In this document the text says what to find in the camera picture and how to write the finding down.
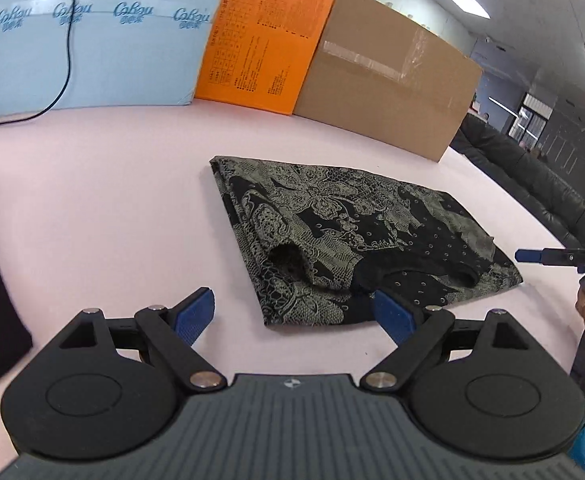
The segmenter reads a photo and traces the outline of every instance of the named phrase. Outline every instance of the floral lace pattern garment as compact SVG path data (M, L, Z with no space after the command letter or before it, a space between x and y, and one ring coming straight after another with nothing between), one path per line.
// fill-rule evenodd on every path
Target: floral lace pattern garment
M372 320L380 286L445 306L522 282L447 193L350 168L210 164L266 324Z

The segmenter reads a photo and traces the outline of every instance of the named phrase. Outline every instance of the box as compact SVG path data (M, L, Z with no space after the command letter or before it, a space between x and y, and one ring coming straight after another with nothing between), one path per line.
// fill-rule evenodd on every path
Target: box
M292 113L334 0L221 0L195 97Z
M59 93L71 1L0 0L0 116ZM219 2L77 0L55 108L188 104Z
M293 113L438 161L481 73L396 10L335 0Z

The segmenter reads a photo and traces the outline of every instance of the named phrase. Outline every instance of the fluorescent light panel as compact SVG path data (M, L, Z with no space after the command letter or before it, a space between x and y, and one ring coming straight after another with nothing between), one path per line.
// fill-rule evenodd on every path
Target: fluorescent light panel
M488 99L490 99L490 101L492 101L497 106L500 106L501 108L503 108L510 115L514 115L515 117L518 117L518 115L516 113L514 113L510 108L506 108L505 106L503 106L499 101L495 101L494 99L492 99L492 97L489 97Z
M461 10L465 10L468 14L475 14L476 16L481 16L482 18L490 19L490 15L485 12L485 9L477 2L476 0L452 0L458 6L461 7Z

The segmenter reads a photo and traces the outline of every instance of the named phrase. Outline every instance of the dark gray wall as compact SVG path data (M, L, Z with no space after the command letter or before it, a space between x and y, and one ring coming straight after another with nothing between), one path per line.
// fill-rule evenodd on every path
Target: dark gray wall
M488 123L502 132L506 125L512 124L514 117L490 101L489 97L510 108L514 113L518 113L525 93L525 89L515 83L489 72L483 72L477 87L477 100L481 103L480 114L488 112L490 114Z
M539 139L548 165L585 199L585 130L555 108Z

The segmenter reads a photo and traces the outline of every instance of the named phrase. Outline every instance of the light blue box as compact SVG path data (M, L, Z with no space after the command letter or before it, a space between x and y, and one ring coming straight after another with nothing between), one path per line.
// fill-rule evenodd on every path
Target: light blue box
M190 103L219 2L77 0L72 78L56 108ZM57 96L70 3L0 0L0 116Z

